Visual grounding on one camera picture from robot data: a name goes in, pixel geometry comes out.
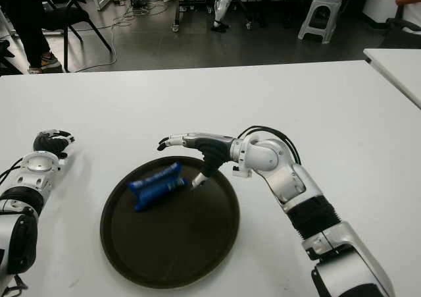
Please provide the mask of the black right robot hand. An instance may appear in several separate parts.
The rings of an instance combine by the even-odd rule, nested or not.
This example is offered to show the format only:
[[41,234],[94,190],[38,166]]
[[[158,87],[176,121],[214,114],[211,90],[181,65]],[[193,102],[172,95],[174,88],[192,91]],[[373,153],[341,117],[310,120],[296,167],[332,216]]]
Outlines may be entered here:
[[232,160],[231,148],[235,138],[207,133],[176,134],[163,138],[157,147],[162,151],[170,146],[183,146],[196,149],[203,155],[200,173],[191,181],[191,188],[196,189],[208,180],[226,162]]

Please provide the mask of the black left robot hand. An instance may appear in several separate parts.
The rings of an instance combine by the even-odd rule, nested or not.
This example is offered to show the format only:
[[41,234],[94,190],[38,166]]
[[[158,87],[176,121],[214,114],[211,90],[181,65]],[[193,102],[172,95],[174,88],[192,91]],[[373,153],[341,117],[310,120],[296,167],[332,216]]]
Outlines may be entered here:
[[44,130],[35,138],[34,151],[46,151],[56,155],[59,159],[66,159],[65,149],[75,141],[71,133],[63,130]]

